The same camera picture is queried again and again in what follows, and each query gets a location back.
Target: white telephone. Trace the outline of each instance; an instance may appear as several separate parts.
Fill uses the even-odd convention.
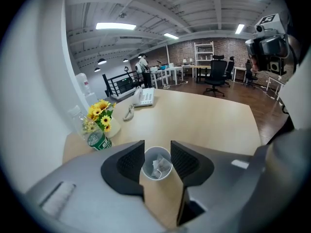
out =
[[[148,106],[153,105],[154,103],[154,88],[138,88],[134,95],[133,95],[133,101],[128,108],[128,113],[123,118],[124,121],[128,121],[134,117],[134,107],[140,107],[140,106]]]

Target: fluorescent light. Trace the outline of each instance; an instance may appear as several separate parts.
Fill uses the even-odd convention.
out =
[[[244,28],[244,24],[239,24],[235,33],[241,33],[242,29]]]
[[[96,29],[131,29],[133,30],[136,25],[114,22],[99,22],[96,24]]]
[[[177,36],[172,35],[172,34],[170,34],[170,33],[165,33],[164,35],[167,36],[167,37],[173,38],[173,39],[178,39]]]

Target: ceiling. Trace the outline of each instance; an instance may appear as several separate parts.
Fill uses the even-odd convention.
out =
[[[202,37],[249,39],[263,16],[286,11],[283,0],[67,0],[68,44],[79,67],[134,58],[155,48]],[[96,30],[98,22],[135,24],[132,30]],[[235,34],[238,24],[245,24]],[[173,40],[163,36],[171,33]]]

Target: white shirt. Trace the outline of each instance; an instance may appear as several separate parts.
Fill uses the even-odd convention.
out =
[[[140,58],[139,64],[140,64],[141,69],[144,70],[144,72],[149,72],[149,69],[145,68],[148,65],[148,63],[144,58]]]

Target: coiled phone cord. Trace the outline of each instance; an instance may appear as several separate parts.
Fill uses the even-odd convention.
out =
[[[131,104],[130,107],[128,107],[128,112],[125,115],[125,117],[123,117],[123,121],[129,121],[134,117],[134,106]]]

